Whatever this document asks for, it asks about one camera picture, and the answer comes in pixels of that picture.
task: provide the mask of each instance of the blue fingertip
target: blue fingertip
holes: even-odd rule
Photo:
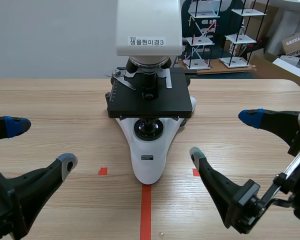
[[[239,114],[239,119],[244,123],[247,124],[248,126],[251,126],[255,129],[259,129],[261,122],[262,122],[262,118],[264,117],[264,113],[265,110],[258,109],[257,112],[253,112],[253,113],[248,113],[248,110],[243,110],[242,112],[240,112]]]
[[[27,132],[31,127],[31,122],[27,118],[20,118],[19,121],[16,121],[10,116],[4,116],[4,124],[8,139]]]

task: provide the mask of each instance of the red tape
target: red tape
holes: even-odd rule
[[[140,240],[151,240],[151,185],[142,184]]]
[[[200,177],[199,171],[196,168],[193,168],[192,172],[194,177]]]
[[[108,168],[107,167],[102,167],[99,172],[98,175],[102,176],[102,175],[107,175],[108,174]]]

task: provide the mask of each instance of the wooden table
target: wooden table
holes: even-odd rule
[[[300,111],[299,86],[277,79],[197,79],[189,89],[197,99],[195,114],[175,137],[163,176],[152,186],[152,240],[300,240],[293,211],[276,206],[249,235],[224,228],[189,157],[198,146],[216,170],[238,184],[255,180],[263,194],[293,157],[281,139],[246,126],[238,114]],[[79,159],[27,239],[140,239],[142,185],[124,134],[107,116],[110,90],[110,81],[101,79],[0,79],[0,116],[32,121],[26,134],[0,140],[0,172],[15,177],[66,152]],[[98,175],[101,167],[107,175]]]

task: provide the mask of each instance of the microscope body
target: microscope body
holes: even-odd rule
[[[116,53],[129,60],[112,74],[107,111],[124,132],[135,176],[146,185],[160,179],[176,133],[195,110],[190,79],[169,69],[170,56],[182,49],[180,0],[118,0]]]

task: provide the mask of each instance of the microscope base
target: microscope base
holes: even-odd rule
[[[196,109],[196,99],[191,97],[192,112]],[[179,130],[184,118],[177,120],[172,118],[160,118],[163,123],[163,134],[153,141],[139,139],[134,130],[139,118],[116,118],[130,146],[132,168],[136,178],[146,185],[157,182],[163,174],[166,166],[169,147]]]

